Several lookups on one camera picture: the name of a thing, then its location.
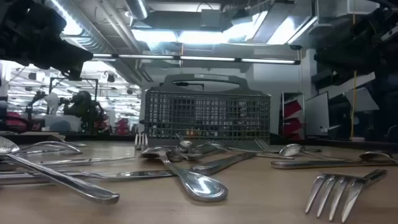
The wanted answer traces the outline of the white board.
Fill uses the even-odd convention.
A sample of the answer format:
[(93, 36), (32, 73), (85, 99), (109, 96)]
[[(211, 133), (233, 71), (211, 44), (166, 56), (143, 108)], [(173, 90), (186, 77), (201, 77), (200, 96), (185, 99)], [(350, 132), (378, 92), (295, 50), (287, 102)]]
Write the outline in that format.
[(327, 136), (329, 122), (328, 92), (305, 101), (306, 136)]

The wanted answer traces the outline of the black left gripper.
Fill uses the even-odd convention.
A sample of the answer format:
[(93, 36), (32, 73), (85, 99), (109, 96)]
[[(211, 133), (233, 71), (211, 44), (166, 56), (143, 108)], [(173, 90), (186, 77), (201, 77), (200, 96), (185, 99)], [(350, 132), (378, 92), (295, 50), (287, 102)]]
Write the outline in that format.
[(93, 54), (60, 38), (66, 24), (44, 2), (0, 0), (0, 60), (53, 67), (69, 80), (81, 80), (83, 64)]

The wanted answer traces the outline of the shelf with red bins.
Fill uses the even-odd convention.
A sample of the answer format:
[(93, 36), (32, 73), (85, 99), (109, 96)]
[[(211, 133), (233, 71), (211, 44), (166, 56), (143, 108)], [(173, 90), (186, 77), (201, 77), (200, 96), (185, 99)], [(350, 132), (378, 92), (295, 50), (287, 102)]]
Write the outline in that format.
[(305, 137), (305, 97), (301, 92), (282, 92), (280, 133), (289, 140)]

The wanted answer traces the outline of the silver fork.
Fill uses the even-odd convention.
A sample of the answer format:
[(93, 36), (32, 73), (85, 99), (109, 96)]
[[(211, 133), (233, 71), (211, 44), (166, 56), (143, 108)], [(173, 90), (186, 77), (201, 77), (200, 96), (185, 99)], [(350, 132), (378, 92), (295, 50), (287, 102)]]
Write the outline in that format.
[[(45, 146), (50, 149), (42, 149), (42, 150), (34, 150), (31, 151), (31, 148)], [(71, 146), (64, 142), (58, 141), (42, 141), (35, 144), (31, 144), (26, 147), (22, 147), (20, 149), (19, 154), (42, 154), (42, 153), (50, 153), (50, 152), (61, 152), (63, 154), (83, 154), (79, 149), (74, 146)]]
[(387, 175), (387, 170), (376, 169), (363, 177), (352, 175), (324, 173), (318, 175), (310, 189), (305, 213), (310, 213), (316, 200), (319, 200), (316, 217), (320, 218), (327, 205), (330, 205), (328, 220), (335, 219), (337, 209), (341, 204), (345, 191), (346, 200), (341, 211), (341, 223), (346, 223), (361, 192)]
[[(271, 148), (266, 142), (262, 139), (255, 139), (254, 142), (264, 151), (270, 153), (279, 153), (280, 149)], [(321, 149), (306, 149), (308, 152), (322, 152)]]
[(137, 133), (134, 140), (135, 150), (143, 151), (146, 149), (147, 146), (148, 146), (147, 134), (144, 132)]

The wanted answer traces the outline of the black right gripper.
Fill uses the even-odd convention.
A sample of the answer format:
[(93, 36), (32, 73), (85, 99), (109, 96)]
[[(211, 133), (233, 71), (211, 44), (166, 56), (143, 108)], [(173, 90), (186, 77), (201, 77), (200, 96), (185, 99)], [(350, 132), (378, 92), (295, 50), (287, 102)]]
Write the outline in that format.
[(332, 85), (352, 79), (354, 72), (398, 73), (398, 6), (363, 15), (351, 33), (354, 53), (339, 47), (315, 51), (315, 61), (330, 70)]

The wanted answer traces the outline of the grey tilted panel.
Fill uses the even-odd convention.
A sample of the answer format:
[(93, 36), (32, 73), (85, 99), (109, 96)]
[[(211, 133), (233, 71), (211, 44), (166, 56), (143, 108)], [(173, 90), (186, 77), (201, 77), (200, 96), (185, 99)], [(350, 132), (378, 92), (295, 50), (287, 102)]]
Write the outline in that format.
[(354, 108), (355, 112), (375, 111), (379, 110), (379, 106), (372, 98), (368, 89), (365, 87), (356, 89), (356, 98), (354, 100), (354, 90), (344, 92), (345, 97), (350, 105)]

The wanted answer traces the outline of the red storage bins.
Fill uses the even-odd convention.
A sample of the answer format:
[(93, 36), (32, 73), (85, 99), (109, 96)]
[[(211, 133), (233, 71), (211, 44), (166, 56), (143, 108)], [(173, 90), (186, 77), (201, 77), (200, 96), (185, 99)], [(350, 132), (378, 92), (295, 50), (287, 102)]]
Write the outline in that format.
[(130, 133), (129, 120), (127, 118), (121, 118), (116, 122), (116, 134), (117, 135), (128, 135)]

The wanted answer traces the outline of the long ceiling light bar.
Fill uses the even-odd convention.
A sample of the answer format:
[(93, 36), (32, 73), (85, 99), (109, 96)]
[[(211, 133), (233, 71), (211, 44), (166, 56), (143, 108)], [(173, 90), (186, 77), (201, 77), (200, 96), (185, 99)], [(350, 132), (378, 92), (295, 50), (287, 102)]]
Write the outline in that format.
[(149, 59), (149, 60), (192, 60), (192, 61), (214, 61), (214, 62), (234, 62), (234, 63), (263, 63), (263, 64), (282, 64), (299, 65), (300, 60), (289, 60), (279, 58), (238, 58), (238, 57), (208, 57), (208, 56), (189, 56), (189, 55), (146, 55), (146, 54), (93, 54), (94, 58), (129, 58), (129, 59)]

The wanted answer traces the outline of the silver utensil handle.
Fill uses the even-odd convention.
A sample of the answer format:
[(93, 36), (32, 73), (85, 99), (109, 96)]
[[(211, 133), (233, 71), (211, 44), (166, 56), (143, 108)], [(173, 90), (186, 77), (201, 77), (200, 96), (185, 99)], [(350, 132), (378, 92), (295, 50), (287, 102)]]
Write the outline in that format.
[[(61, 172), (81, 180), (101, 179), (109, 181), (141, 180), (175, 176), (175, 174), (171, 170), (150, 170), (133, 172), (86, 172), (83, 170), (61, 170)], [(49, 180), (43, 177), (40, 173), (34, 171), (0, 172), (0, 186), (49, 183)]]

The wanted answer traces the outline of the silver knife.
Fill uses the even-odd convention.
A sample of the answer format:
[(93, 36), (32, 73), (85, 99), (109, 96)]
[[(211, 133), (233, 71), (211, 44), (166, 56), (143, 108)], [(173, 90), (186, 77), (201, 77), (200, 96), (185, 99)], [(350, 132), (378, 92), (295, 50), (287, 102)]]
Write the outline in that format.
[(194, 153), (187, 154), (186, 160), (198, 161), (201, 158), (212, 156), (215, 154), (220, 154), (220, 153), (224, 153), (224, 150), (217, 148), (217, 147), (202, 148), (202, 149), (199, 149), (198, 151), (195, 151)]
[(223, 169), (226, 169), (233, 164), (241, 161), (251, 159), (255, 156), (253, 153), (242, 153), (234, 156), (226, 157), (223, 159), (217, 159), (214, 161), (206, 162), (200, 165), (191, 166), (190, 171), (196, 172), (202, 175), (212, 175)]
[(274, 169), (315, 169), (329, 167), (383, 167), (398, 166), (393, 161), (272, 161), (271, 167)]
[[(42, 166), (83, 166), (99, 162), (114, 162), (133, 159), (133, 157), (112, 157), (112, 158), (90, 158), (90, 159), (69, 159), (61, 161), (41, 161), (37, 164)], [(16, 170), (17, 166), (7, 162), (0, 162), (0, 171)]]

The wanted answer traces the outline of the grey plastic cutlery basket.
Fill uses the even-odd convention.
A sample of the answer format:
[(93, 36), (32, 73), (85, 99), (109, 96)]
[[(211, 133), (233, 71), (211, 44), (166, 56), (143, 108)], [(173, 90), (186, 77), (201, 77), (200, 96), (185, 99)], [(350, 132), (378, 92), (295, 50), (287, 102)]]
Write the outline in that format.
[(271, 96), (244, 78), (177, 74), (145, 90), (143, 132), (152, 139), (270, 141)]

